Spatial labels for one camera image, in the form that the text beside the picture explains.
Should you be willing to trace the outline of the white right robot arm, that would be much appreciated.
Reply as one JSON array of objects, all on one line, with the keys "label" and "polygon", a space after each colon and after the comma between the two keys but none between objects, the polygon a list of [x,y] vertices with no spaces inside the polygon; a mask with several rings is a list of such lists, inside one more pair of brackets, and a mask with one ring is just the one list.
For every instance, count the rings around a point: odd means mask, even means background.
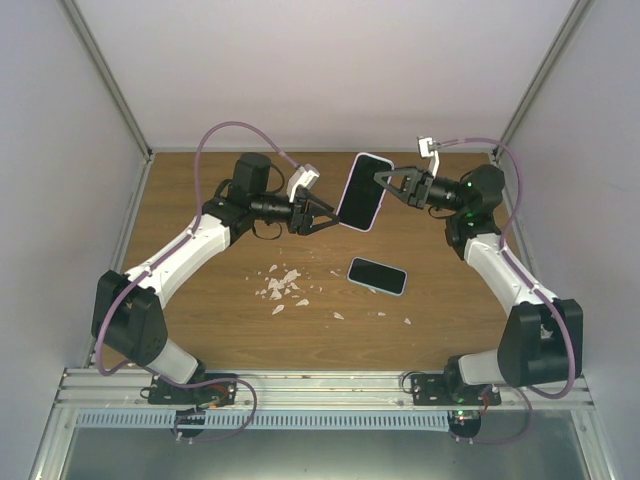
[{"label": "white right robot arm", "polygon": [[480,275],[507,315],[496,349],[454,360],[453,374],[442,382],[447,400],[464,405],[479,385],[488,384],[525,387],[552,400],[567,396],[582,368],[583,311],[575,300],[545,288],[513,255],[507,231],[494,216],[503,200],[503,172],[485,164],[454,181],[406,167],[379,172],[374,180],[408,206],[449,211],[448,245]]}]

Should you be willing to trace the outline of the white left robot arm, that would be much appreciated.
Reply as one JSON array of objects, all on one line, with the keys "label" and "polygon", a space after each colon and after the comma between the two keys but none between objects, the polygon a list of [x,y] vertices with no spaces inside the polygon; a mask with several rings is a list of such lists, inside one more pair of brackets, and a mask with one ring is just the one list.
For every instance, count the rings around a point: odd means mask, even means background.
[{"label": "white left robot arm", "polygon": [[91,333],[101,374],[116,371],[103,363],[103,349],[109,347],[164,377],[181,402],[203,398],[206,380],[198,373],[200,361],[169,337],[164,309],[171,297],[210,259],[253,231],[256,222],[307,236],[339,221],[333,208],[311,192],[319,178],[313,166],[297,167],[271,190],[269,176],[275,169],[263,154],[241,155],[232,177],[219,184],[210,200],[198,204],[194,219],[177,237],[127,272],[109,270],[100,277]]}]

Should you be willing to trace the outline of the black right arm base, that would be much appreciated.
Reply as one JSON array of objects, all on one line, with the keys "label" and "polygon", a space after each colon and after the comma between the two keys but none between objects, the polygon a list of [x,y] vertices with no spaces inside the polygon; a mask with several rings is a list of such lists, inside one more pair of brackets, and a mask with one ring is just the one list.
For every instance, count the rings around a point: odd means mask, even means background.
[{"label": "black right arm base", "polygon": [[400,389],[410,394],[415,406],[498,406],[500,392],[491,385],[467,385],[459,376],[409,371],[399,378]]}]

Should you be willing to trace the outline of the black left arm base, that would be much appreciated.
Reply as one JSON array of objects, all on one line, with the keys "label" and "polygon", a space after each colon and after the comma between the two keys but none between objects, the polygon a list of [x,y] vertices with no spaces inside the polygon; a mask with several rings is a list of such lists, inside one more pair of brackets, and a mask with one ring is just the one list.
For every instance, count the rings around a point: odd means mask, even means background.
[{"label": "black left arm base", "polygon": [[233,373],[201,372],[194,381],[215,383],[197,388],[176,387],[153,378],[151,384],[140,391],[140,397],[151,405],[184,405],[192,407],[222,407],[235,402],[238,376]]}]

